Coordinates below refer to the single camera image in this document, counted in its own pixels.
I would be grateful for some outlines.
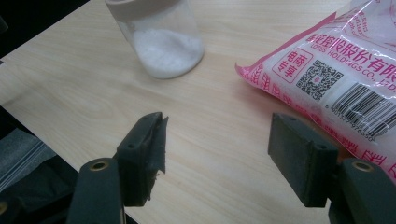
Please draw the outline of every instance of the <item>pink printed bag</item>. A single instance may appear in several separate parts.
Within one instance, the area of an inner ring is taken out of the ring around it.
[[[336,13],[237,73],[311,118],[396,184],[396,12],[372,0]]]

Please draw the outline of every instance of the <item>wooden table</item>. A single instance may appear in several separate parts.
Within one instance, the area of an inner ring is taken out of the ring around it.
[[[192,0],[205,56],[187,75],[148,76],[104,1],[92,0],[8,54],[0,105],[74,168],[112,157],[137,120],[169,116],[166,175],[141,223],[329,223],[304,208],[267,155],[273,112],[296,115],[249,86],[250,65],[345,1]]]

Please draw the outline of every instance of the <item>white powder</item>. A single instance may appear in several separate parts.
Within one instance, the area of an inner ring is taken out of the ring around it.
[[[157,78],[183,75],[204,55],[201,39],[168,30],[136,31],[134,49],[146,70]]]

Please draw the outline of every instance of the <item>jar lid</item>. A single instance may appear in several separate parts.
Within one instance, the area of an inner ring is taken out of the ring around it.
[[[105,0],[117,21],[133,21],[161,12],[180,0]]]

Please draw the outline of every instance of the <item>black clamp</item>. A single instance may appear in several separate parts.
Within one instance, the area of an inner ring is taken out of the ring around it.
[[[159,170],[165,173],[168,118],[141,118],[113,158],[90,161],[79,171],[66,223],[125,223],[123,206],[143,206]]]
[[[274,114],[268,154],[305,207],[332,201],[332,224],[395,224],[396,188],[377,165],[337,163],[338,149],[299,120]]]

